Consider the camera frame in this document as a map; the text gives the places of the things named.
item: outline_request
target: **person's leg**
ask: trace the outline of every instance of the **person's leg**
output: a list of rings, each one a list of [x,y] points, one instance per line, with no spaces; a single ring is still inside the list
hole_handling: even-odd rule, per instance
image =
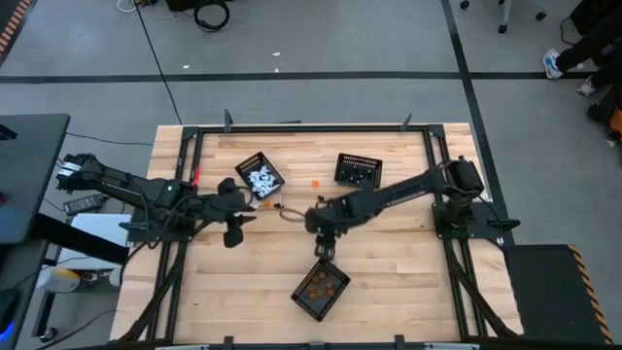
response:
[[[592,76],[595,88],[622,81],[622,43],[611,53],[611,59]]]
[[[622,36],[622,7],[598,22],[578,43],[565,50],[556,59],[555,65],[566,72],[575,65],[599,53],[613,40]]]
[[[620,36],[622,36],[622,6],[596,24],[572,48],[561,54],[549,50],[542,58],[546,76],[549,79],[560,78],[566,71],[598,53]]]
[[[609,61],[583,82],[578,93],[587,97],[599,88],[622,82],[622,45],[618,45],[610,55]]]

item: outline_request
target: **white cable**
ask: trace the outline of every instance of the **white cable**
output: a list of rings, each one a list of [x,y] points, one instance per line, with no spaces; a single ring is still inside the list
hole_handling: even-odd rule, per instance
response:
[[[121,1],[126,1],[126,2],[134,5],[134,8],[130,9],[130,10],[123,9],[121,7]],[[117,1],[117,9],[119,9],[119,11],[121,11],[121,12],[125,12],[126,14],[133,13],[134,11],[136,11],[136,4],[134,3],[134,0],[119,0],[119,1]]]

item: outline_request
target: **gray floor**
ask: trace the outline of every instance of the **gray floor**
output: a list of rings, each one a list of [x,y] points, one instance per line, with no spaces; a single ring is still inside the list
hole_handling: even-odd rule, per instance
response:
[[[473,0],[466,12],[459,0],[450,2],[471,72],[539,72],[544,51],[567,47],[559,39],[559,21],[578,0],[546,2],[549,17],[542,22],[534,19],[535,2],[515,1],[504,36],[497,33],[496,0]],[[0,76],[157,74],[137,15],[119,12],[115,3],[39,0]],[[165,74],[458,71],[437,0],[236,0],[230,7],[229,25],[216,34],[171,14],[164,1],[143,9]],[[569,23],[566,28],[575,40]],[[586,62],[582,69],[594,66]],[[622,245],[616,181],[622,170],[617,150],[584,117],[596,99],[579,96],[574,90],[580,83],[473,82],[508,210],[523,222],[516,241],[577,245],[611,332],[621,341],[622,279],[615,255]],[[460,80],[194,82],[170,88],[184,123],[220,123],[224,108],[237,123],[401,122],[409,113],[413,122],[471,121]],[[0,85],[2,114],[58,112],[71,115],[73,132],[121,141],[150,142],[157,125],[176,123],[162,83]],[[94,153],[144,175],[151,150],[67,137],[62,152]],[[69,197],[53,184],[47,192],[56,204]],[[120,209],[115,201],[106,208]],[[62,219],[47,203],[41,210]],[[116,299],[63,296],[51,324],[66,333],[114,308]],[[111,323],[112,317],[103,318],[58,348],[103,343]],[[19,349],[38,345],[28,325]]]

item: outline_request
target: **black floor stripe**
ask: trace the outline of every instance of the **black floor stripe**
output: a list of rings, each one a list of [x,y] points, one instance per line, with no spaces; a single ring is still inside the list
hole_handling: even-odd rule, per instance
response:
[[[493,197],[495,209],[502,218],[506,218],[507,208],[505,207],[505,200],[503,199],[503,193],[501,191],[501,183],[497,174],[497,168],[495,167],[495,161],[493,160],[493,153],[488,142],[488,136],[486,135],[486,129],[484,128],[484,121],[482,119],[481,112],[479,111],[479,104],[477,103],[477,97],[475,96],[473,81],[468,73],[467,58],[465,57],[463,44],[460,41],[458,27],[456,26],[456,21],[451,10],[451,5],[449,4],[449,0],[441,0],[440,2],[443,7],[443,13],[445,14],[445,21],[447,22],[447,29],[449,30],[451,44],[454,47],[454,53],[456,54],[456,61],[458,62],[458,69],[461,73],[463,87],[465,88],[466,103],[468,104],[468,109],[473,122],[473,128],[475,129],[475,136],[477,137],[477,143],[479,144],[479,151],[482,155],[484,171],[486,172],[490,194]],[[503,239],[505,244],[514,244],[514,238],[511,232],[504,235]]]
[[[164,75],[166,82],[251,82],[290,80],[431,79],[457,80],[458,72],[294,72]],[[112,76],[0,76],[0,84],[151,83],[159,75]]]
[[[586,79],[594,72],[570,72],[561,79]],[[471,80],[546,80],[538,72],[480,72],[469,73]],[[360,80],[360,79],[429,79],[463,80],[460,72],[292,72],[292,73],[222,73],[171,74],[167,82],[253,82],[253,81],[306,81],[306,80]],[[101,83],[161,83],[159,75],[97,75],[97,76],[0,76],[0,84],[101,84]]]

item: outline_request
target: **orange striped tape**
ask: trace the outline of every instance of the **orange striped tape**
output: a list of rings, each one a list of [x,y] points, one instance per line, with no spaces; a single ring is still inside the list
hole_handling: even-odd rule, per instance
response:
[[[23,16],[26,15],[26,11],[28,11],[29,4],[30,0],[21,0],[19,4],[17,4],[16,10],[9,19],[6,28],[4,28],[4,31],[0,34],[0,53],[3,53],[9,46],[11,39],[16,34],[19,23],[23,19]]]
[[[596,299],[596,293],[594,292],[594,288],[592,287],[590,277],[587,275],[587,269],[585,268],[585,264],[583,263],[581,255],[579,254],[579,250],[571,244],[569,244],[568,247],[572,250],[572,255],[576,260],[576,266],[579,270],[579,273],[581,273],[581,278],[583,279],[583,284],[585,285],[585,291],[587,292],[588,297],[590,297],[590,300],[592,301],[592,308],[594,309],[596,320],[601,325],[601,333],[605,338],[605,343],[613,344],[613,337],[609,332],[609,327],[606,326],[605,315],[603,315],[603,310],[599,305],[599,301]]]

